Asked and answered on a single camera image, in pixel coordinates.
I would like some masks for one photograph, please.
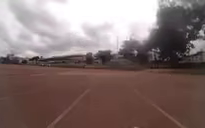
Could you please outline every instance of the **foliage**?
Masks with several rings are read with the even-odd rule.
[[[146,45],[135,39],[125,40],[119,54],[131,61],[137,61],[140,63],[147,62]]]
[[[95,57],[100,59],[102,64],[104,65],[107,62],[109,62],[112,58],[111,50],[98,51]]]
[[[34,56],[34,57],[30,58],[29,60],[30,61],[38,61],[39,59],[40,59],[39,56]]]
[[[93,54],[91,52],[86,54],[86,63],[93,64]]]
[[[177,63],[193,48],[202,26],[194,17],[195,10],[177,4],[162,4],[157,13],[157,28],[148,39],[149,49],[158,49],[160,59]]]

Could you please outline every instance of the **pavement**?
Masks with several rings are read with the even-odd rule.
[[[205,128],[205,76],[0,65],[0,128]]]

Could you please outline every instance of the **sky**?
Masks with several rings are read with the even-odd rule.
[[[117,40],[147,38],[157,9],[157,0],[0,0],[0,55],[117,51]]]

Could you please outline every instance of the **cloud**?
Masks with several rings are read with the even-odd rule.
[[[109,20],[106,22],[105,14],[100,16],[88,10],[81,15],[76,8],[69,10],[72,7],[69,2],[72,5],[72,0],[0,0],[0,55],[14,53],[21,56],[52,56],[96,52],[99,49],[112,49],[116,46],[117,33],[125,31],[124,29],[117,29],[118,25],[110,23]],[[60,10],[56,10],[55,5],[64,6],[59,6]],[[53,6],[56,13],[49,8]],[[105,19],[100,19],[101,22],[96,24],[86,20],[87,16],[93,15]]]

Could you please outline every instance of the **gray cloud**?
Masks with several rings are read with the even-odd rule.
[[[45,8],[49,1],[66,0],[4,0],[0,2],[0,55],[39,54],[51,56],[54,53],[65,54],[80,49],[93,51],[109,45],[112,25],[93,26],[84,24],[83,35],[71,31],[69,23],[60,23]]]

